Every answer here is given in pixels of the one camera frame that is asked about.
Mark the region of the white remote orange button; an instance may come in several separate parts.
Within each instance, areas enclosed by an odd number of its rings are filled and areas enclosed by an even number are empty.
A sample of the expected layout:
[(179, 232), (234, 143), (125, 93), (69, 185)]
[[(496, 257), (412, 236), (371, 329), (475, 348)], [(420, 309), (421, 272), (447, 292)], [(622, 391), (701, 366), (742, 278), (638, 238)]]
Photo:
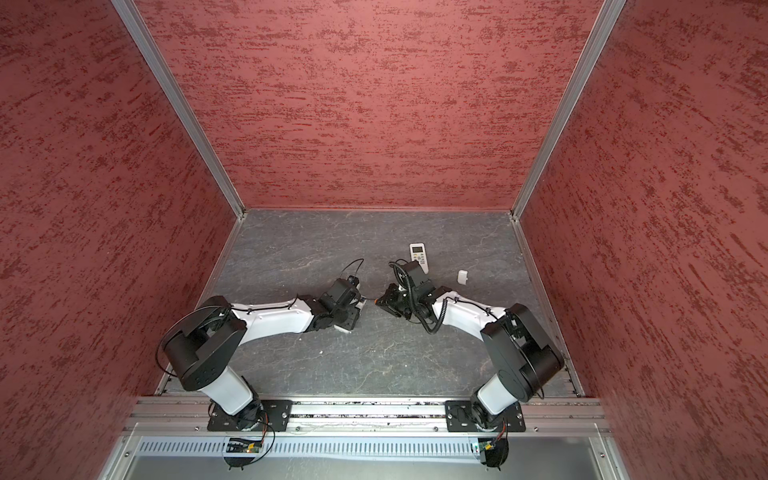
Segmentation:
[(361, 300), (348, 305), (342, 311), (342, 316), (334, 321), (334, 328), (342, 333), (351, 333), (360, 318), (365, 304), (366, 299), (362, 298)]

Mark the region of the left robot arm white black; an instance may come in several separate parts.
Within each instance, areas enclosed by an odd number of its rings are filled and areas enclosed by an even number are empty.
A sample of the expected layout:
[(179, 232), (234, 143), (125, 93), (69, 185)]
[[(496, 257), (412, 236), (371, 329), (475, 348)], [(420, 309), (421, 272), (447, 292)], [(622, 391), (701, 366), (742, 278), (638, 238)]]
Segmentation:
[(230, 361), (246, 343), (282, 334), (328, 328), (354, 329), (361, 313), (360, 280), (341, 277), (318, 297), (298, 295), (283, 303), (233, 304), (213, 296), (176, 322), (158, 350), (170, 363), (184, 390), (211, 401), (211, 431), (253, 431), (267, 427), (267, 411), (254, 388)]

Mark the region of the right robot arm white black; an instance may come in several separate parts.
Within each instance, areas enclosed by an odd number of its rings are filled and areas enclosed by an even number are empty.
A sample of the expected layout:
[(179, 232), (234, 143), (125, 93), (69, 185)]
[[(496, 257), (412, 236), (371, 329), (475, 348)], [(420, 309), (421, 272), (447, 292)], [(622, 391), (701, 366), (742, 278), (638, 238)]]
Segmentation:
[(484, 344), (494, 374), (470, 397), (469, 416), (477, 427), (496, 428), (513, 405), (542, 398), (544, 385), (565, 367), (556, 342), (528, 307), (493, 307), (436, 287), (415, 260), (388, 266), (395, 281), (375, 301), (379, 308), (429, 335), (453, 327)]

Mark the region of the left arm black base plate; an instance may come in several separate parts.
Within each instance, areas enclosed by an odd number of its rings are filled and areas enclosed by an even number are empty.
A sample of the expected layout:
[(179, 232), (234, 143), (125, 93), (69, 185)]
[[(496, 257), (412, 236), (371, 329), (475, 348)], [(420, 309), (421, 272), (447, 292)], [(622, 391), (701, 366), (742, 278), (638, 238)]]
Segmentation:
[(228, 414), (210, 401), (207, 430), (210, 432), (284, 432), (294, 403), (290, 400), (258, 400), (237, 414)]

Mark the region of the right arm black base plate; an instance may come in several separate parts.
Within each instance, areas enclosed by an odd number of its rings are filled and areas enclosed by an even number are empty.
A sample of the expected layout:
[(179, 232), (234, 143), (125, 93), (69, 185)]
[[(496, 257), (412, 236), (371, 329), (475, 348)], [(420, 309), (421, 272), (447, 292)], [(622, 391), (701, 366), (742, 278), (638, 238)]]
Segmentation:
[(479, 401), (449, 400), (445, 402), (444, 408), (447, 429), (452, 433), (499, 433), (503, 427), (511, 433), (526, 431), (520, 402), (509, 405), (498, 414), (488, 413)]

